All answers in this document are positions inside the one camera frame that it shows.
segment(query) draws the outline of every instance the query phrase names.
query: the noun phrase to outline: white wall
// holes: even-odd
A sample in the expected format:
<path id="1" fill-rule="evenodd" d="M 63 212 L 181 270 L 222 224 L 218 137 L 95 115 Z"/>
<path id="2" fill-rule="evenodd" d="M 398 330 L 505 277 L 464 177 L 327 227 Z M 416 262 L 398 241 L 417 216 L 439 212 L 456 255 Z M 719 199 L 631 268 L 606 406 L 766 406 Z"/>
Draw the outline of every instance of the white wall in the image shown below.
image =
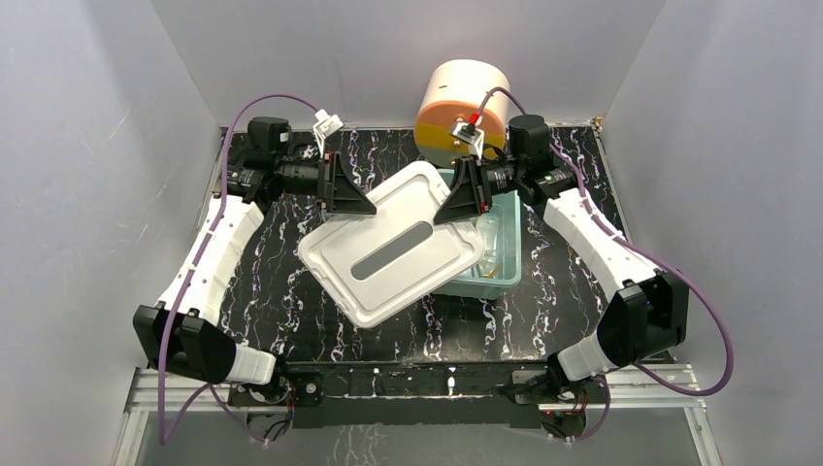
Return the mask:
<path id="1" fill-rule="evenodd" d="M 821 464 L 823 3 L 667 2 L 611 105 L 605 142 L 635 240 L 694 276 L 734 336 L 708 399 L 726 464 Z M 692 303 L 681 354 L 723 367 Z"/>
<path id="2" fill-rule="evenodd" d="M 148 1 L 0 12 L 0 464 L 108 464 L 217 128 Z"/>
<path id="3" fill-rule="evenodd" d="M 602 116 L 664 0 L 151 0 L 217 121 L 291 92 L 361 126 L 411 126 L 432 72 L 490 62 L 530 112 Z M 290 102 L 251 114 L 311 113 Z"/>

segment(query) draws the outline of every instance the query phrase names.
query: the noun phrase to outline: black joint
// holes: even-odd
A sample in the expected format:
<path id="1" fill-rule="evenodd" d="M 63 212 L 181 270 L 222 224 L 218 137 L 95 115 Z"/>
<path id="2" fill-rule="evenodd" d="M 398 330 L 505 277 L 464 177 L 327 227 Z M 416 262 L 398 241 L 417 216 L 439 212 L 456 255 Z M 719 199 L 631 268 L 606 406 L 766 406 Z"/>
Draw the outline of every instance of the black joint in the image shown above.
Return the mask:
<path id="1" fill-rule="evenodd" d="M 545 384 L 546 391 L 549 396 L 557 397 L 561 393 L 568 391 L 570 382 L 563 372 L 563 367 L 560 365 L 560 360 L 557 358 L 557 352 L 548 357 L 545 368 Z"/>
<path id="2" fill-rule="evenodd" d="M 535 187 L 542 199 L 557 199 L 560 193 L 577 188 L 575 174 L 567 167 L 555 168 L 535 180 Z"/>
<path id="3" fill-rule="evenodd" d="M 617 367 L 668 350 L 686 338 L 689 288 L 671 273 L 618 290 L 597 326 L 597 339 Z"/>
<path id="4" fill-rule="evenodd" d="M 544 158 L 551 170 L 551 130 L 539 115 L 519 115 L 509 120 L 509 149 L 514 155 Z"/>
<path id="5" fill-rule="evenodd" d="M 256 116 L 247 125 L 247 146 L 261 152 L 284 150 L 291 139 L 291 126 L 285 118 Z"/>
<path id="6" fill-rule="evenodd" d="M 280 173 L 286 194 L 316 195 L 317 186 L 322 181 L 317 162 L 309 160 L 285 162 L 280 166 Z"/>
<path id="7" fill-rule="evenodd" d="M 140 306 L 132 319 L 148 365 L 155 369 L 168 316 L 165 309 Z M 222 383 L 231 371 L 236 352 L 234 340 L 215 326 L 199 317 L 177 313 L 172 321 L 166 370 L 206 383 Z"/>
<path id="8" fill-rule="evenodd" d="M 230 166 L 228 170 L 229 195 L 243 198 L 243 202 L 254 202 L 265 214 L 272 203 L 282 195 L 282 175 L 263 169 Z"/>

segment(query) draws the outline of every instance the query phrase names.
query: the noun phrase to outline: plastic container lid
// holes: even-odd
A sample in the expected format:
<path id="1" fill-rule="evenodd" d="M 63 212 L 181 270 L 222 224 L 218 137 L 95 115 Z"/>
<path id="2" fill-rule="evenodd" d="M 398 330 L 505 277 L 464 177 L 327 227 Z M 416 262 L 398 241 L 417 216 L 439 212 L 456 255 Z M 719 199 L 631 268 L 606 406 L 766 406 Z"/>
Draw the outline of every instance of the plastic container lid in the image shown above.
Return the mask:
<path id="1" fill-rule="evenodd" d="M 369 192 L 376 216 L 333 216 L 297 254 L 355 325 L 373 327 L 480 261 L 469 220 L 433 223 L 448 194 L 435 167 L 414 162 Z"/>

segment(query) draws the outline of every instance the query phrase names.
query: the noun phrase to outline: light blue plastic container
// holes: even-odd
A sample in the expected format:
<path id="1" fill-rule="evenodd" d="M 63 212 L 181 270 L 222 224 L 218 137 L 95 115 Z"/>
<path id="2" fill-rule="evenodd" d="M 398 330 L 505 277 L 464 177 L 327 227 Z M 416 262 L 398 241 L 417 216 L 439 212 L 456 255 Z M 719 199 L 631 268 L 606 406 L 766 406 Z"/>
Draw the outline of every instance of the light blue plastic container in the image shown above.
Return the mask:
<path id="1" fill-rule="evenodd" d="M 454 177 L 453 170 L 438 170 L 446 184 Z M 435 294 L 463 296 L 467 298 L 497 299 L 503 292 L 520 283 L 520 199 L 512 191 L 494 196 L 491 214 L 500 221 L 498 252 L 502 251 L 502 266 L 493 278 L 460 276 L 434 291 Z"/>

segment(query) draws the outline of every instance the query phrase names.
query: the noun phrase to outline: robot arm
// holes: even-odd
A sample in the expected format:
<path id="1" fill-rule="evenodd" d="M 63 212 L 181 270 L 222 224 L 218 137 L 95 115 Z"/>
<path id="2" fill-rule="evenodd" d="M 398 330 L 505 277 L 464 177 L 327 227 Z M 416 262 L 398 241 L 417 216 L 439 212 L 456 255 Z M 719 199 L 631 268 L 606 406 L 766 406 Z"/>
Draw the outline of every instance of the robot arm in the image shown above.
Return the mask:
<path id="1" fill-rule="evenodd" d="M 322 146 L 325 136 L 340 128 L 335 116 L 323 113 L 315 127 Z M 325 212 L 373 215 L 377 208 L 351 179 L 346 160 L 322 151 L 317 159 L 289 159 L 291 128 L 282 118 L 254 118 L 248 124 L 247 144 L 239 156 L 230 157 L 228 192 L 223 217 L 214 232 L 212 220 L 221 200 L 209 203 L 207 219 L 197 235 L 183 266 L 154 306 L 140 306 L 133 324 L 149 365 L 158 366 L 160 340 L 171 303 L 185 286 L 173 321 L 166 355 L 169 372 L 207 383 L 251 383 L 270 385 L 279 391 L 273 378 L 283 361 L 269 352 L 236 344 L 217 328 L 220 304 L 246 245 L 263 222 L 271 204 L 284 193 L 311 195 Z M 211 235 L 197 267 L 189 264 L 207 235 Z M 266 394 L 266 389 L 259 390 Z"/>
<path id="2" fill-rule="evenodd" d="M 622 233 L 594 207 L 588 192 L 581 196 L 573 170 L 552 154 L 541 116 L 516 116 L 509 134 L 510 154 L 495 148 L 496 162 L 479 163 L 477 150 L 455 162 L 451 194 L 435 222 L 482 215 L 494 194 L 516 190 L 583 259 L 609 299 L 594 333 L 552 354 L 546 374 L 530 383 L 528 391 L 552 397 L 574 391 L 598 374 L 682 343 L 689 297 L 685 283 L 614 241 Z M 482 147 L 482 132 L 471 121 L 456 123 L 452 136 Z"/>

